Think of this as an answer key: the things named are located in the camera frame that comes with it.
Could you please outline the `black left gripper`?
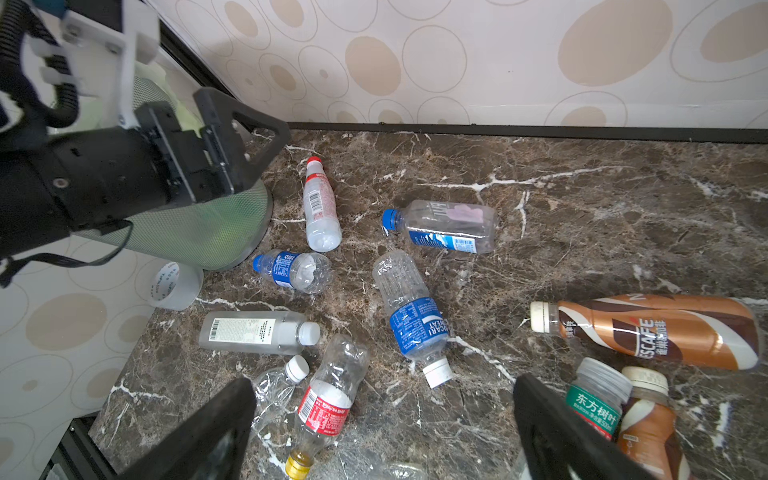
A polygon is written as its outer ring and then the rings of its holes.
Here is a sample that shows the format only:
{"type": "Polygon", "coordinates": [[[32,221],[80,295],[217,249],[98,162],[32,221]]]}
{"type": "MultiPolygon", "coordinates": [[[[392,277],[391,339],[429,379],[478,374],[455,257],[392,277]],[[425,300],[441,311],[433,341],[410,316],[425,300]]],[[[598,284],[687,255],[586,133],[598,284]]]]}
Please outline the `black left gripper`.
{"type": "Polygon", "coordinates": [[[136,127],[1,142],[1,255],[74,232],[132,229],[132,216],[205,203],[252,188],[291,141],[286,122],[212,87],[193,95],[199,132],[166,102],[138,110],[136,127]]]}

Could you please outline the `white bottle red cap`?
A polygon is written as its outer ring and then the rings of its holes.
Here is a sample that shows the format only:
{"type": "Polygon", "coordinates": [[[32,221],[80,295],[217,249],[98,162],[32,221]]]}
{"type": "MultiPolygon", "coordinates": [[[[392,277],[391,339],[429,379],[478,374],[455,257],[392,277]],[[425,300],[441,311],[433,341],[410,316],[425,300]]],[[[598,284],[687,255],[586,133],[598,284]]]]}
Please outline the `white bottle red cap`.
{"type": "Polygon", "coordinates": [[[317,156],[307,160],[303,206],[309,247],[319,253],[330,252],[342,242],[333,189],[317,156]]]}

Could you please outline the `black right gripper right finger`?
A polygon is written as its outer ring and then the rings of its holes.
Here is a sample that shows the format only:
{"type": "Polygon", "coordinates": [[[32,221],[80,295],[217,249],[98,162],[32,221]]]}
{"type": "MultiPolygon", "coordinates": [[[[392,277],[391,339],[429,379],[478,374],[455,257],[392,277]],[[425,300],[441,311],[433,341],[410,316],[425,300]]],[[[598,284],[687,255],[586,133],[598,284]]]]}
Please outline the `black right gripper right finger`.
{"type": "Polygon", "coordinates": [[[533,375],[516,380],[513,400],[530,478],[653,479],[533,375]]]}

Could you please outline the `brown Nescafe bottle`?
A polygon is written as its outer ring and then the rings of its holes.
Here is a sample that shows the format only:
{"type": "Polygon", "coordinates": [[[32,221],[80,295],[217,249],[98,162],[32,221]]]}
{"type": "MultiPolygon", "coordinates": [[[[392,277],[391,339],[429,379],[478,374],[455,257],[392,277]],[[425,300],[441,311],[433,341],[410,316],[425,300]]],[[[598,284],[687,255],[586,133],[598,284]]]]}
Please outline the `brown Nescafe bottle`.
{"type": "Polygon", "coordinates": [[[666,377],[651,369],[622,369],[632,384],[617,445],[656,479],[694,479],[676,432],[666,377]]]}
{"type": "Polygon", "coordinates": [[[633,293],[581,303],[534,301],[530,326],[640,359],[733,371],[758,366],[763,349],[756,316],[724,297],[633,293]]]}

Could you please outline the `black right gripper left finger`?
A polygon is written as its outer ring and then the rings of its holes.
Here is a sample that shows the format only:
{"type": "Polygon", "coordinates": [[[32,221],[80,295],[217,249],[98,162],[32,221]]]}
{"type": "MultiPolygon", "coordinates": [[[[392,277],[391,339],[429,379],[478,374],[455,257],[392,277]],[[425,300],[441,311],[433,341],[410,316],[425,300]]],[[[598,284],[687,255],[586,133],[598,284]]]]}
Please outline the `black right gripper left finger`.
{"type": "Polygon", "coordinates": [[[256,398],[237,378],[133,463],[119,479],[238,479],[249,444],[256,398]]]}

